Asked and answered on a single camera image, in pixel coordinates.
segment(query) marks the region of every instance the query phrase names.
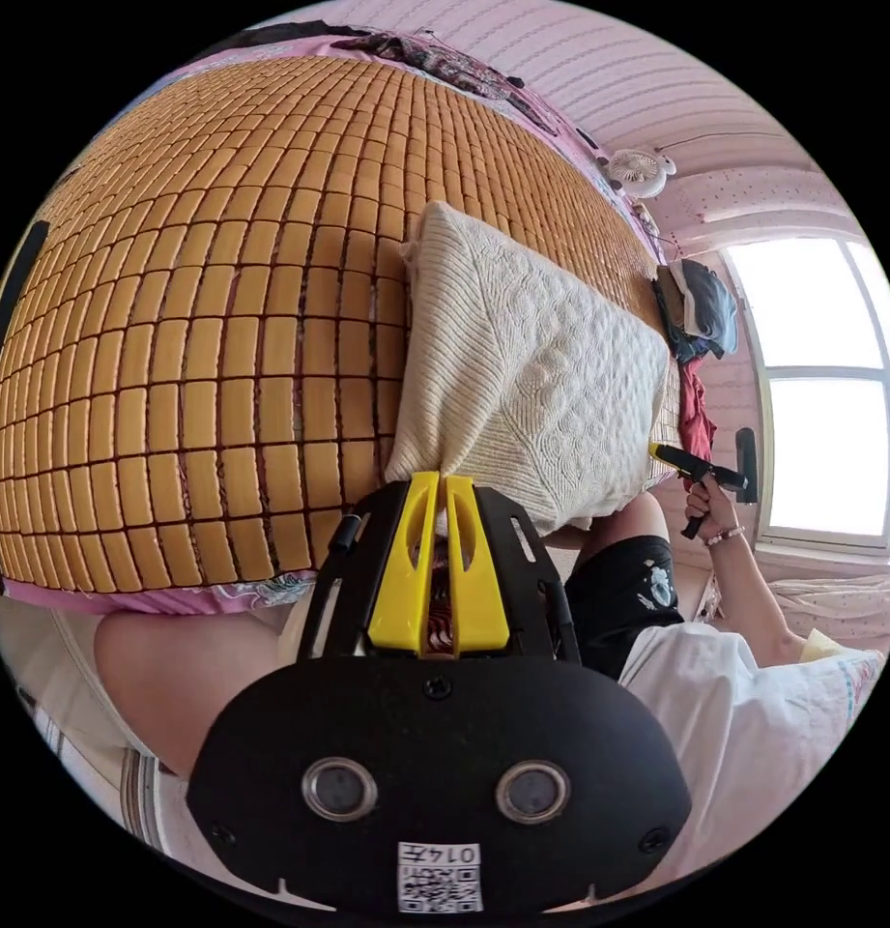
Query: wall fan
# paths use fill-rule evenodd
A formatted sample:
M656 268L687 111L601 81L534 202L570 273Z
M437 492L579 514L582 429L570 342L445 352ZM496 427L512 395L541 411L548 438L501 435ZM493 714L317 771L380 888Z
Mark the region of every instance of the wall fan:
M666 155L631 148L615 152L611 159L597 160L613 190L639 199L657 196L667 178L676 173L676 165Z

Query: person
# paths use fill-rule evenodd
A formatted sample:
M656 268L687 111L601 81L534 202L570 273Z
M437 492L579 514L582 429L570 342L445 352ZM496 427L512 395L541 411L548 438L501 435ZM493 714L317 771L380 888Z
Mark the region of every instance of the person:
M579 550L566 591L584 665L656 716L692 794L683 831L626 895L720 860L775 820L841 743L882 664L881 654L840 647L808 659L810 642L790 630L712 478L692 488L686 516L702 519L732 631L683 620L667 523L648 493L588 530L544 539ZM249 615L108 616L95 655L119 713L184 778L219 712L280 665L277 633Z

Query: hand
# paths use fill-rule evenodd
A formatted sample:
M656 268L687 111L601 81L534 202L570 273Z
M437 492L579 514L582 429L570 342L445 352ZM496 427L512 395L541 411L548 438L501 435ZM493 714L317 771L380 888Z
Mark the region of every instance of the hand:
M733 529L737 523L737 513L732 501L718 485L712 474L706 474L702 483L696 483L686 497L686 518L701 518L699 538L708 541Z

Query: bamboo mat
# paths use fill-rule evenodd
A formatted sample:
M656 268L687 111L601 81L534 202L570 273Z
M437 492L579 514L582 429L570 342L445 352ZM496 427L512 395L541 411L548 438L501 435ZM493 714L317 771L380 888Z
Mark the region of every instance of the bamboo mat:
M409 326L398 249L430 199L661 331L627 223L482 103L331 58L195 75L102 134L40 210L0 358L3 575L127 593L318 566L381 478ZM672 408L660 428L672 441Z

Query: black shorts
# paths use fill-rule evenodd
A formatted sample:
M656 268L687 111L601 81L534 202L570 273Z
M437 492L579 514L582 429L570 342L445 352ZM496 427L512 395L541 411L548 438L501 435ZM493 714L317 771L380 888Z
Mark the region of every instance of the black shorts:
M613 680L645 628L683 621L670 544L657 535L617 541L580 564L564 588L584 666Z

